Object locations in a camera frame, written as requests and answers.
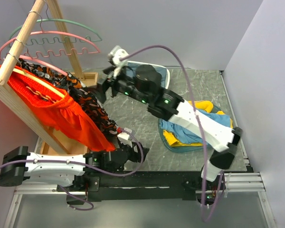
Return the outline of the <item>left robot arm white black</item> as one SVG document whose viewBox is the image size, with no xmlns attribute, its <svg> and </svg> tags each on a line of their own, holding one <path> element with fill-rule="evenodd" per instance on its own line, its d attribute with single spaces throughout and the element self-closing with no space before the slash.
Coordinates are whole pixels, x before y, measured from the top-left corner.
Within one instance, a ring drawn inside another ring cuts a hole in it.
<svg viewBox="0 0 285 228">
<path fill-rule="evenodd" d="M 94 171 L 120 176 L 128 162 L 142 164 L 149 148 L 135 140 L 123 143 L 110 152 L 90 151 L 80 155 L 54 156 L 29 152 L 19 146 L 3 157 L 0 166 L 0 187 L 15 187 L 22 183 L 40 182 L 81 190 L 84 175 Z"/>
</svg>

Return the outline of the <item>camouflage patterned shorts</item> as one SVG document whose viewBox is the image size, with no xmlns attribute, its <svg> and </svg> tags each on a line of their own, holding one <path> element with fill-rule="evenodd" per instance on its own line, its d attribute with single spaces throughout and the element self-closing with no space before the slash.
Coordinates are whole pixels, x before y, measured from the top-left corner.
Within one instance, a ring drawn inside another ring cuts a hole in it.
<svg viewBox="0 0 285 228">
<path fill-rule="evenodd" d="M 83 82 L 70 72 L 65 76 L 47 66 L 30 63 L 22 58 L 19 66 L 53 86 L 66 90 L 106 137 L 118 135 L 116 122 L 109 117 L 101 102 Z"/>
</svg>

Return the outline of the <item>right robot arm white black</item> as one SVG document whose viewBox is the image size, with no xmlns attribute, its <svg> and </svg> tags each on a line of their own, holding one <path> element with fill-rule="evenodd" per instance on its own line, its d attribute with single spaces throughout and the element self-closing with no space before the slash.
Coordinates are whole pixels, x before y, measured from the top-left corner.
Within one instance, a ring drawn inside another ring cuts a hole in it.
<svg viewBox="0 0 285 228">
<path fill-rule="evenodd" d="M 182 127 L 209 144 L 214 152 L 205 161 L 198 182 L 202 188 L 210 189 L 217 176 L 233 163 L 242 129 L 215 121 L 177 93 L 163 87 L 162 76 L 153 65 L 139 65 L 131 76 L 127 69 L 128 66 L 110 66 L 103 70 L 106 77 L 96 84 L 100 101 L 106 101 L 108 89 L 111 89 L 112 96 L 124 94 L 147 104 L 147 110 L 153 116 Z"/>
</svg>

